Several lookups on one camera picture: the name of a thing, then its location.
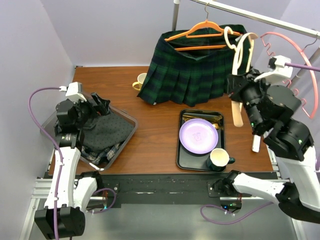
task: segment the wooden table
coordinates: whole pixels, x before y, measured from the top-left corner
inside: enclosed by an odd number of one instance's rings
[[[179,113],[186,108],[212,110],[224,115],[225,144],[229,155],[236,159],[226,170],[242,172],[272,171],[267,147],[264,143],[260,152],[252,152],[251,127],[245,111],[242,111],[243,127],[233,125],[231,101],[223,97],[211,99],[195,107],[165,102],[150,105],[137,97],[132,83],[148,67],[77,67],[74,82],[83,84],[86,92],[97,92],[100,97],[111,100],[111,104],[126,111],[138,120],[139,127],[113,165],[102,174],[138,173],[192,173],[176,165]],[[54,162],[49,174],[53,174]],[[77,174],[93,171],[86,163],[79,161]]]

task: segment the purple plate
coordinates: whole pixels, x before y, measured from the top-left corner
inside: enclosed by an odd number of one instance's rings
[[[182,145],[194,154],[207,154],[218,143],[218,132],[207,120],[195,118],[186,121],[180,128]]]

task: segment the green plaid skirt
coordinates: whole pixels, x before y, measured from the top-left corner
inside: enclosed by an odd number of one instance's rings
[[[232,30],[245,34],[242,25],[230,26]],[[163,33],[155,47],[143,86],[137,95],[149,104],[172,101],[190,107],[221,97],[227,91],[227,76],[232,72],[235,51],[228,46],[220,49],[176,51],[175,48],[225,45],[224,36],[186,38],[185,36],[166,42],[165,39],[186,30]],[[216,34],[212,28],[195,31],[194,35]],[[237,44],[238,36],[229,35],[231,44]],[[246,71],[250,43],[243,43],[243,58],[238,74]]]

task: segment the pleated skirt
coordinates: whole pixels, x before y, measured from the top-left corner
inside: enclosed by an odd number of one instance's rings
[[[242,25],[230,26],[233,31],[245,34]],[[149,104],[172,101],[194,107],[209,99],[221,97],[227,91],[227,76],[232,72],[235,51],[228,46],[220,49],[177,51],[175,48],[225,45],[224,36],[186,38],[166,42],[165,39],[186,30],[163,33],[156,44],[154,54],[137,95]],[[195,31],[194,35],[218,33],[212,28]],[[231,44],[237,44],[238,36],[229,35]],[[238,74],[245,73],[250,44],[243,43],[243,58]]]

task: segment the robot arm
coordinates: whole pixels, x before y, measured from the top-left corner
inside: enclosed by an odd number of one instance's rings
[[[75,189],[75,175],[81,156],[84,134],[82,128],[97,116],[107,115],[110,101],[97,94],[86,95],[79,82],[61,87],[67,100],[56,106],[59,131],[55,138],[63,156],[63,167],[59,172],[61,160],[55,150],[55,166],[49,195],[44,209],[37,210],[34,221],[46,239],[54,239],[54,203],[57,179],[59,179],[57,212],[58,234],[60,238],[81,236],[85,230],[85,211],[93,193],[103,188],[101,176],[97,171],[82,173]]]
[[[229,97],[243,103],[252,134],[268,133],[264,143],[278,161],[286,165],[293,182],[271,182],[233,170],[225,179],[217,181],[214,189],[227,194],[247,193],[261,197],[278,204],[294,219],[320,224],[320,183],[314,141],[308,127],[291,118],[301,101],[289,88],[271,85],[260,78],[261,75],[256,69],[243,75],[230,75]]]

